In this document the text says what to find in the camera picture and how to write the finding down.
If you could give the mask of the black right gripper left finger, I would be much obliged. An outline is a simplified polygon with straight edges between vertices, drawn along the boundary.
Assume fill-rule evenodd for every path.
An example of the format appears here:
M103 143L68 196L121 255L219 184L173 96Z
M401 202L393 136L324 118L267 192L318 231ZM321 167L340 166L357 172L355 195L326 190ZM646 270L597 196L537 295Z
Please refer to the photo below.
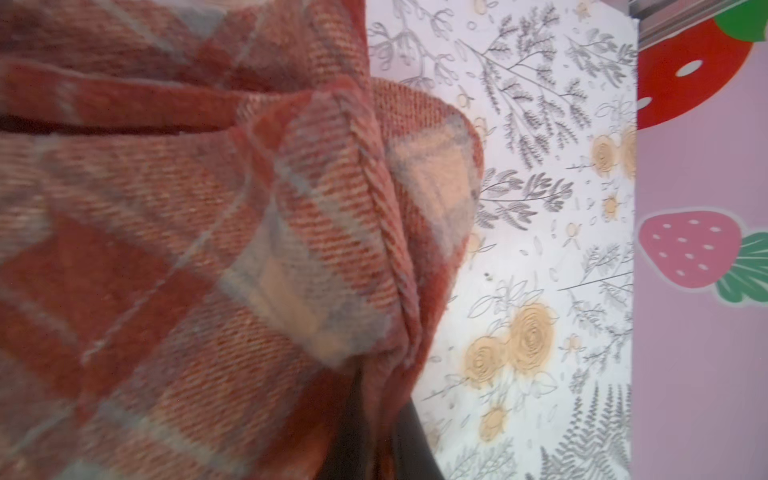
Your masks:
M371 433L365 412L362 372L355 374L334 441L318 480L365 480L371 473Z

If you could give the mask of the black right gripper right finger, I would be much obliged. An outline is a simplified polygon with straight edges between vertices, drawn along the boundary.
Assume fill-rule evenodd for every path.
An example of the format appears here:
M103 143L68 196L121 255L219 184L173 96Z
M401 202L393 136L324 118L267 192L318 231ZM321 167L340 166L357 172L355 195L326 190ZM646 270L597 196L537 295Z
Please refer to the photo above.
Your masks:
M413 401L397 417L392 448L397 480L444 480Z

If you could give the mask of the red plaid skirt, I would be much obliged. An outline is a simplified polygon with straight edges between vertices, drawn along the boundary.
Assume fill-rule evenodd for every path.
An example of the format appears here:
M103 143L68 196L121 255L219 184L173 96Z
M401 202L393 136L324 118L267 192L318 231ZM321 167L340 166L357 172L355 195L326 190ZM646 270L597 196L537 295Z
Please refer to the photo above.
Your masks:
M362 1L1 5L1 475L368 479L465 257L482 142L372 76Z

